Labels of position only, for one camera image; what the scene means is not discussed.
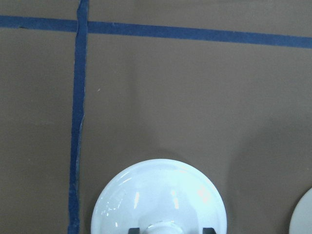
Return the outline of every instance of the blue tape line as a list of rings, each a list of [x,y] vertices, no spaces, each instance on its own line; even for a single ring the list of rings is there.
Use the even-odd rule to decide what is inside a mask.
[[[259,45],[274,45],[299,48],[312,48],[312,38],[286,35],[235,32],[211,29],[152,26],[126,23],[107,23],[90,21],[88,32],[153,38],[172,38],[235,42]]]
[[[72,140],[69,178],[69,225],[68,234],[79,233],[79,156],[81,130],[84,118],[84,96],[86,76],[86,53],[88,35],[88,0],[80,0],[77,10],[77,36],[75,45],[74,67],[74,93],[73,93],[73,116],[72,116]]]
[[[77,21],[67,19],[0,16],[0,27],[76,32]]]

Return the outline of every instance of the white ceramic dish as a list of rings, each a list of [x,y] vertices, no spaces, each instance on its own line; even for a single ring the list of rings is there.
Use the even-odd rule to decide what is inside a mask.
[[[93,211],[91,234],[128,234],[130,228],[141,234],[201,234],[203,228],[226,234],[227,219],[221,196],[202,172],[152,159],[115,176]]]
[[[289,234],[312,233],[312,189],[298,202],[290,223]]]

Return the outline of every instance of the partially visible white plate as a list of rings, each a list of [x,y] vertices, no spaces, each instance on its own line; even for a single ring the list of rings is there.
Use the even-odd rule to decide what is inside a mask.
[[[298,202],[292,215],[289,234],[312,234],[312,188]]]
[[[93,211],[91,234],[128,234],[130,228],[144,233],[159,225],[174,225],[185,234],[201,234],[203,228],[226,234],[219,192],[186,163],[143,161],[120,172],[104,188]]]

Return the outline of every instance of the gray surface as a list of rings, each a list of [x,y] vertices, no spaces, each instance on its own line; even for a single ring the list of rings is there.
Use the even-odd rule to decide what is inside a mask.
[[[89,20],[312,36],[310,0],[91,0]]]
[[[0,233],[65,234],[75,34],[0,30]]]
[[[89,35],[81,233],[101,190],[151,158],[219,189],[229,234],[285,234],[312,186],[312,50]]]
[[[75,20],[79,0],[0,0],[0,15]]]

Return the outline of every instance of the plate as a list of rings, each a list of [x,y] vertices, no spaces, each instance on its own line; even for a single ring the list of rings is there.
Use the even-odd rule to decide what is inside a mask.
[[[290,223],[289,234],[312,233],[312,188],[298,202]]]
[[[171,159],[134,164],[115,176],[100,194],[91,234],[201,234],[213,228],[226,234],[223,201],[212,182],[196,168]]]

